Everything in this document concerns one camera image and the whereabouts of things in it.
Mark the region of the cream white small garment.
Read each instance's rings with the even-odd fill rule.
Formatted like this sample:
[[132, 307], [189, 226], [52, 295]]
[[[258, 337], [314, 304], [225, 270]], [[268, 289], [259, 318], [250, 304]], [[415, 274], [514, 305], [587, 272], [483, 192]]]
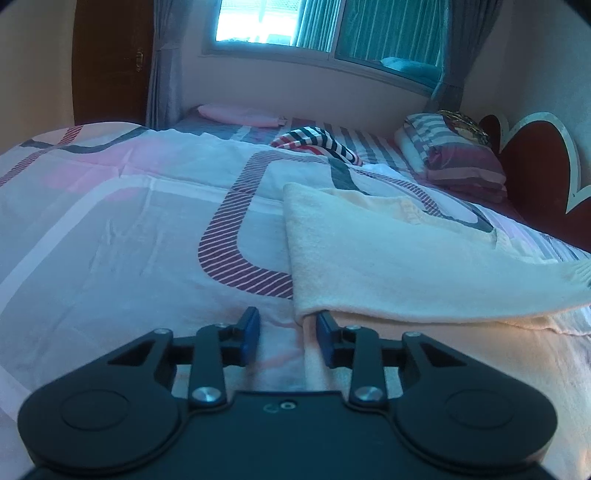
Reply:
[[525, 381], [558, 411], [545, 466], [590, 475], [590, 259], [546, 257], [492, 224], [432, 216], [411, 199], [283, 190], [294, 315], [427, 335]]

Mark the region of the red white striped clothing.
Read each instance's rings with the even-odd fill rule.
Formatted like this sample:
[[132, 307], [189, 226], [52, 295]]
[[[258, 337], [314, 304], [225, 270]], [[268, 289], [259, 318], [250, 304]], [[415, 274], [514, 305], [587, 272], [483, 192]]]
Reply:
[[349, 165], [363, 165], [355, 151], [335, 139], [329, 131], [318, 127], [305, 126], [290, 130], [274, 138], [270, 147], [325, 156]]

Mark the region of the white pink patterned bedsheet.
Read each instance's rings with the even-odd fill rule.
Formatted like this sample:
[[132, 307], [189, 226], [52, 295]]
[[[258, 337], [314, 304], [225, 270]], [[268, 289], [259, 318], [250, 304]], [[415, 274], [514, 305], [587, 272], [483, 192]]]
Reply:
[[346, 390], [291, 302], [283, 187], [403, 196], [421, 209], [532, 241], [548, 258], [589, 251], [482, 205], [338, 160], [212, 134], [98, 123], [39, 135], [1, 158], [1, 475], [31, 468], [16, 419], [50, 381], [153, 331], [194, 334], [262, 315], [256, 362], [232, 390]]

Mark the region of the small white folded cloth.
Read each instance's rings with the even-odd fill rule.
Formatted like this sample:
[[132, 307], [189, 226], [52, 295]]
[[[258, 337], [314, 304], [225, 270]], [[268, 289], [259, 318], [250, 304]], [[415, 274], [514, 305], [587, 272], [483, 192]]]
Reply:
[[413, 177], [409, 177], [398, 170], [391, 168], [388, 164], [363, 164], [363, 171], [383, 175], [393, 179], [411, 181]]

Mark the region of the purple striped far bedsheet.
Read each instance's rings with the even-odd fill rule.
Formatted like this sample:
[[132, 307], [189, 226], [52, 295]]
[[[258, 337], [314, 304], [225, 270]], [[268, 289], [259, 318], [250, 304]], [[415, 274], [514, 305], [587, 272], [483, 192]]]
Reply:
[[396, 170], [419, 184], [435, 186], [462, 200], [515, 220], [506, 174], [489, 137], [471, 118], [454, 112], [412, 114], [383, 138], [327, 122], [286, 118], [248, 107], [202, 104], [174, 125], [183, 133], [324, 155], [349, 165]]

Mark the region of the striped folded blanket pile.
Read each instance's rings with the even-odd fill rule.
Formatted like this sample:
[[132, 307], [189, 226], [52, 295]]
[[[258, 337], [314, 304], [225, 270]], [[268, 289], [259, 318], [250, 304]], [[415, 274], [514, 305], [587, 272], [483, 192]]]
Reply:
[[448, 110], [412, 114], [394, 142], [416, 179], [488, 203], [507, 199], [490, 137], [470, 117]]

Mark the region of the pink flat pillow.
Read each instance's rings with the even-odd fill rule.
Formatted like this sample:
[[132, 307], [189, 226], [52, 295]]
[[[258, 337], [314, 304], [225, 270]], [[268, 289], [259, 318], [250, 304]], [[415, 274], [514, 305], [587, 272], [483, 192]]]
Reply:
[[277, 128], [287, 124], [287, 118], [252, 107], [207, 103], [197, 107], [200, 116], [218, 123], [259, 128]]

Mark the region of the grey left curtain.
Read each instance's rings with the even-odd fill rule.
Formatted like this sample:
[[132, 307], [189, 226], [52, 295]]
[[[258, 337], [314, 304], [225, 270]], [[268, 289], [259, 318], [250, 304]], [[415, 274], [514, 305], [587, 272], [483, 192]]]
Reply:
[[153, 2], [153, 41], [146, 105], [146, 127], [165, 130], [182, 113], [181, 47], [192, 2]]

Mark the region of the red heart-shaped headboard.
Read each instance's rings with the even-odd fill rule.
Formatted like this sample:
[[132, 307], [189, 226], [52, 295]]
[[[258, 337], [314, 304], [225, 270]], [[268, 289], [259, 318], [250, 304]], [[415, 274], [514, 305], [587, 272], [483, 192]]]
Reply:
[[510, 126], [502, 114], [480, 121], [506, 174], [508, 200], [525, 223], [590, 250], [590, 187], [582, 184], [577, 146], [565, 124], [536, 112]]

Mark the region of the window with teal blinds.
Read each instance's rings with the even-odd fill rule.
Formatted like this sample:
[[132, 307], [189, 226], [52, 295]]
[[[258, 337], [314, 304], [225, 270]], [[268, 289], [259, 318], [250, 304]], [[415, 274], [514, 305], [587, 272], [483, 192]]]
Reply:
[[205, 51], [349, 63], [433, 90], [443, 24], [441, 1], [216, 1]]

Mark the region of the dark brown wooden door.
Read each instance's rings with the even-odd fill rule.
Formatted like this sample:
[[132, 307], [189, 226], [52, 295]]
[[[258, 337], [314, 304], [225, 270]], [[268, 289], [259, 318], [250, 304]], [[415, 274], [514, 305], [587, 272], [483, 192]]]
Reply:
[[153, 45], [153, 3], [76, 3], [72, 44], [75, 123], [145, 123]]

